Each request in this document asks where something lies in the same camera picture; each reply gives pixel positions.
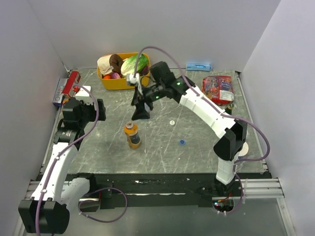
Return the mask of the orange drink bottle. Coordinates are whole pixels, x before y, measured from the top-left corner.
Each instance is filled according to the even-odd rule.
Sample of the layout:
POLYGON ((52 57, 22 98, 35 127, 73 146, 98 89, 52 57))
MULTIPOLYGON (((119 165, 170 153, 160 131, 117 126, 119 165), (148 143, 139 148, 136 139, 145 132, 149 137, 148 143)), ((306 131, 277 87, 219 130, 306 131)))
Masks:
POLYGON ((124 133, 127 137, 128 145, 132 149, 137 149, 141 145, 141 139, 138 133, 138 126, 133 122, 127 122, 124 126, 124 133))

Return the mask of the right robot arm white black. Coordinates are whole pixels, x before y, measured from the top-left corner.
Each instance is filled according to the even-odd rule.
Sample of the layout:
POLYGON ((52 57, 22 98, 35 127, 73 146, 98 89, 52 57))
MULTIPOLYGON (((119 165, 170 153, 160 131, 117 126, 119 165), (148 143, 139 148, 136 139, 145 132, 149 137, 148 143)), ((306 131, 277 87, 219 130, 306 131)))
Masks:
POLYGON ((153 102, 164 97, 175 100, 195 113, 219 138, 214 145, 214 152, 219 158, 215 190, 219 195, 226 196, 232 191, 231 182, 236 172, 234 165, 246 140, 247 123, 231 117, 202 95, 199 87, 184 75, 176 78, 165 62, 151 66, 150 74, 155 82, 150 87, 142 86, 138 73, 126 76, 127 83, 135 87, 131 102, 135 107, 132 120, 149 119, 153 102))

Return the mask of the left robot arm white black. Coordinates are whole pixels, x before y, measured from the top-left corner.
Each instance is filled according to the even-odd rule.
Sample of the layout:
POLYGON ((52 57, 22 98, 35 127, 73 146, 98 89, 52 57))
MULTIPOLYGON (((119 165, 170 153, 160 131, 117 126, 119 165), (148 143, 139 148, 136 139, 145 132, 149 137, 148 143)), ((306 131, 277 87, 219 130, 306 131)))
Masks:
POLYGON ((64 104, 42 179, 31 197, 21 200, 18 207, 27 233, 63 234, 80 198, 91 198, 97 193, 92 174, 78 176, 69 184, 65 179, 82 140, 88 135, 84 131, 86 125, 104 121, 105 111, 102 99, 89 103, 86 99, 71 98, 64 104))

